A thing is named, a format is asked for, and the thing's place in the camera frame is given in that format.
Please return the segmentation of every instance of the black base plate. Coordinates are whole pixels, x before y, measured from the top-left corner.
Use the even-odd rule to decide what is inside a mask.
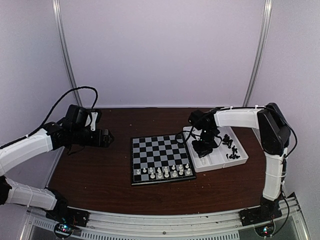
[[[273,211],[272,215],[268,218],[261,219],[260,218],[260,212],[261,212],[261,207],[255,207],[255,208],[250,208],[250,209],[244,209],[239,212],[240,215],[240,220],[242,223],[242,226],[248,226],[252,224],[259,224],[263,223],[266,221],[272,221],[272,219],[277,219],[282,216],[282,212],[280,210],[280,206],[277,203],[275,210]]]
[[[49,214],[46,214],[45,217],[48,219],[55,220]],[[69,224],[85,228],[87,226],[88,218],[89,218],[89,212],[68,207],[68,214],[65,219],[66,219],[66,222]]]

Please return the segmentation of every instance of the white tray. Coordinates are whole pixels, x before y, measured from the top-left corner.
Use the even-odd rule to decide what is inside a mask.
[[[224,145],[221,143],[218,148],[213,149],[212,153],[202,158],[199,158],[198,154],[195,152],[192,146],[192,141],[195,139],[191,136],[187,141],[187,147],[191,156],[191,160],[193,162],[194,170],[197,173],[245,164],[248,159],[248,155],[245,149],[242,147],[241,143],[239,142],[239,139],[235,135],[232,128],[219,127],[218,129],[220,130],[220,134],[219,134],[220,137],[224,138],[225,134],[228,134],[230,136],[230,138],[233,140],[232,146],[234,145],[238,149],[238,152],[236,154],[240,157],[238,159],[227,158],[226,154],[231,155],[232,150],[231,148],[228,148],[227,145]],[[183,131],[190,131],[190,130],[191,130],[191,126],[186,126],[183,128]],[[194,128],[193,133],[196,135],[200,135],[201,131],[196,130]],[[183,134],[184,134],[184,137],[186,138],[189,135],[189,132],[184,132]],[[219,138],[216,138],[216,143],[217,144],[220,143]]]

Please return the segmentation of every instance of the chessboard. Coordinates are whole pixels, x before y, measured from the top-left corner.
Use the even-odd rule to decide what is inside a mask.
[[[131,185],[155,184],[196,178],[183,135],[131,139]]]

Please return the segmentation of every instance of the brown tabletop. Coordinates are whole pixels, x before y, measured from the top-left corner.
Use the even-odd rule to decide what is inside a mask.
[[[97,127],[109,129],[109,148],[86,147],[61,157],[49,187],[76,208],[121,214],[213,213],[259,204],[266,161],[253,131],[233,128],[249,159],[245,164],[199,172],[195,180],[131,186],[131,138],[178,133],[192,108],[103,109]]]

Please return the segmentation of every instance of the chessboard border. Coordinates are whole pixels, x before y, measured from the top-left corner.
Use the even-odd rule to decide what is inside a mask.
[[[134,144],[133,144],[133,139],[142,139],[142,138],[155,138],[155,137],[166,137],[166,136],[172,136],[172,135],[181,135],[182,136],[182,139],[183,139],[183,143],[180,143],[180,144],[183,144],[184,145],[184,148],[185,148],[185,152],[186,152],[186,155],[188,157],[188,160],[189,160],[189,166],[193,172],[193,174],[191,176],[184,176],[184,177],[177,177],[177,178],[174,178],[174,180],[172,178],[170,179],[167,179],[167,178],[163,178],[163,179],[154,179],[154,180],[148,180],[148,181],[141,181],[139,183],[137,182],[134,182]],[[186,180],[194,180],[197,178],[197,175],[196,175],[196,171],[195,171],[195,168],[194,168],[194,163],[192,162],[192,159],[191,159],[191,155],[189,153],[189,149],[188,149],[188,145],[185,143],[186,141],[186,138],[184,136],[183,133],[179,132],[179,133],[170,133],[170,134],[165,134],[165,135],[149,135],[149,136],[135,136],[135,137],[131,137],[130,138],[130,178],[131,178],[131,186],[140,186],[140,185],[149,185],[149,184],[161,184],[161,183],[175,183],[175,182],[182,182],[182,181],[186,181]]]

